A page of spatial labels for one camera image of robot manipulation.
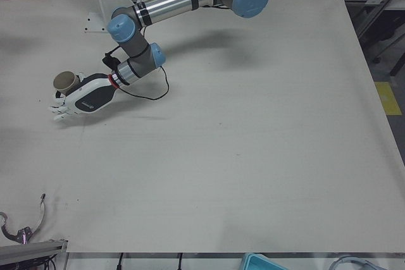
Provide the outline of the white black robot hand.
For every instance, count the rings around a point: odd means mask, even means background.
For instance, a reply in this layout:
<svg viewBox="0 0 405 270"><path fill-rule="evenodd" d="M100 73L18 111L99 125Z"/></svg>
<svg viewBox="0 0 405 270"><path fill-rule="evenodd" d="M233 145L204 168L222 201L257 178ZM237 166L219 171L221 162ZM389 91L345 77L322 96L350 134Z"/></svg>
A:
<svg viewBox="0 0 405 270"><path fill-rule="evenodd" d="M78 114L92 114L107 106L114 97L117 85L111 81L111 75L96 73L84 77L68 95L55 94L55 106L49 110L55 121Z"/></svg>

